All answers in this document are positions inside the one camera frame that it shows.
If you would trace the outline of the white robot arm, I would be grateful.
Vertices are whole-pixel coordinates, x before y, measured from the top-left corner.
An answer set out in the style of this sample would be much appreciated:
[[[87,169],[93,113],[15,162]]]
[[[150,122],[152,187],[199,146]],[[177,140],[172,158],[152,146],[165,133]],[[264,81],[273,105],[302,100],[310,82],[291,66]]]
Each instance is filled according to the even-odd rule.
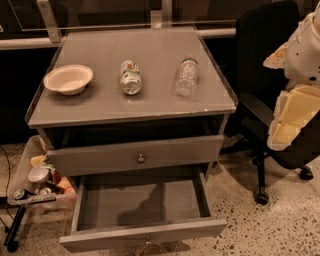
[[[277,98],[267,139],[270,149],[282,151],[320,110],[320,6],[263,65],[283,69],[288,79]]]

